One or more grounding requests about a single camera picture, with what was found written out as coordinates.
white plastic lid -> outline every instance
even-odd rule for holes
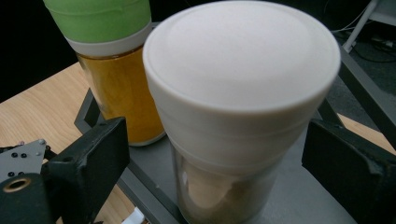
[[[297,9],[220,1],[163,21],[143,49],[148,87],[175,149],[206,170],[277,162],[340,67],[329,30]]]
[[[316,19],[259,1],[190,8],[161,23],[147,41],[144,62],[154,82],[220,110],[304,101],[333,81],[340,63],[337,43]]]
[[[72,49],[82,55],[106,57],[122,54],[142,46],[152,31],[151,21],[140,31],[122,39],[104,43],[81,43],[66,37]]]

green lid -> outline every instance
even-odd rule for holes
[[[44,0],[67,38],[101,43],[124,38],[151,19],[149,0]]]

yellow liquid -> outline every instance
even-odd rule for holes
[[[164,134],[149,93],[142,51],[140,47],[105,58],[78,54],[102,116],[105,119],[125,117],[132,146],[147,145]]]

bottle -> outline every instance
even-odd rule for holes
[[[149,0],[44,1],[76,52],[105,119],[125,117],[131,146],[165,135],[149,93],[142,51],[149,36]]]

table surface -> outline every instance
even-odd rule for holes
[[[75,63],[4,101],[0,104],[0,147],[43,138],[54,152],[61,152],[81,137],[74,121],[88,89],[84,72]],[[340,118],[352,132],[396,155],[381,133],[344,116]],[[115,186],[96,221],[120,224],[133,211],[134,205]]]

